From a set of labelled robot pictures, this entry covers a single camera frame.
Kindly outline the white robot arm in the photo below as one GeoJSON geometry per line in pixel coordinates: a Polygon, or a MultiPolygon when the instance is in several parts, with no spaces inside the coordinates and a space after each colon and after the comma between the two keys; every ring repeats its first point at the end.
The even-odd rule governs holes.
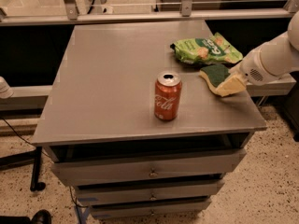
{"type": "Polygon", "coordinates": [[[253,49],[230,71],[215,92],[228,96],[244,91],[248,83],[262,86],[299,70],[299,12],[288,25],[288,30],[253,49]]]}

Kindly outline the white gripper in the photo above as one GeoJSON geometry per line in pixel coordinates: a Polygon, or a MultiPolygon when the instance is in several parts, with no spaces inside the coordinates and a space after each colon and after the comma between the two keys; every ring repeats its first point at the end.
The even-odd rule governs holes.
{"type": "Polygon", "coordinates": [[[239,63],[239,70],[244,76],[240,73],[232,73],[216,88],[216,93],[225,97],[242,92],[247,87],[247,80],[257,86],[278,80],[278,76],[270,74],[264,68],[261,54],[261,47],[250,51],[239,63]]]}

